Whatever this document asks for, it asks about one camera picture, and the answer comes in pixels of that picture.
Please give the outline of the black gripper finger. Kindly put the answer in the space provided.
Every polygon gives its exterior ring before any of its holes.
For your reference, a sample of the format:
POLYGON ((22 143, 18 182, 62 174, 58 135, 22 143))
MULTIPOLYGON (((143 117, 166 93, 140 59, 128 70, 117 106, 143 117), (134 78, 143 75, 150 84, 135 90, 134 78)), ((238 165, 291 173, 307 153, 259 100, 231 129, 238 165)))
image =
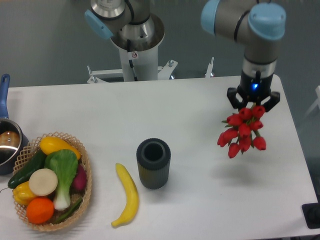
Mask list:
POLYGON ((281 94, 277 91, 272 91, 269 96, 269 100, 262 104, 265 112, 269 112, 273 107, 275 107, 281 100, 281 94))
POLYGON ((226 96, 234 109, 241 110, 248 104, 248 92, 241 87, 229 87, 226 96))

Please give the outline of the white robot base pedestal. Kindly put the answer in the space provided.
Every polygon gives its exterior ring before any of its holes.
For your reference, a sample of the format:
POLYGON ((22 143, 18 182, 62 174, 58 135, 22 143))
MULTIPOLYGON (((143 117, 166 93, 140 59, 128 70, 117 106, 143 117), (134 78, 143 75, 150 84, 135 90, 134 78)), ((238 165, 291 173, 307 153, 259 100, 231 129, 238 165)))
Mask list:
POLYGON ((170 59, 163 66, 158 66, 158 47, 145 51, 127 52, 119 49, 121 69, 94 70, 87 66, 88 84, 111 82, 119 78, 124 82, 173 80, 178 62, 170 59))

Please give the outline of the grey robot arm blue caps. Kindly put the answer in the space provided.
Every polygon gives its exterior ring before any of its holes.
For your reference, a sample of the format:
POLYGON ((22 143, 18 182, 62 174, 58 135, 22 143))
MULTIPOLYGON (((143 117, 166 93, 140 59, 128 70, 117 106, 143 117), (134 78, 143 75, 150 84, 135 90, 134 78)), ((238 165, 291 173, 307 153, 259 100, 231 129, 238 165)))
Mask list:
MULTIPOLYGON (((165 79, 158 68, 158 47, 165 36, 161 19, 151 13, 148 0, 93 0, 85 11, 89 27, 118 48, 126 82, 165 79)), ((210 0, 200 16, 203 30, 244 45, 238 87, 227 90, 233 108, 249 102, 270 111, 280 102, 271 90, 286 12, 269 0, 210 0)))

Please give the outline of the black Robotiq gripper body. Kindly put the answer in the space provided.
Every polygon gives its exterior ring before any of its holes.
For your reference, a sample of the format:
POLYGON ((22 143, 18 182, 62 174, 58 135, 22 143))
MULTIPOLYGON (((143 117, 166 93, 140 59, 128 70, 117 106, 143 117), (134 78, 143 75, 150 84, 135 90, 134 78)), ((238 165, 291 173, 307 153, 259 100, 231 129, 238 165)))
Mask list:
POLYGON ((249 76, 242 70, 238 87, 248 92, 248 102, 261 105, 263 100, 270 97, 272 79, 273 74, 261 77, 261 73, 258 71, 254 76, 249 76))

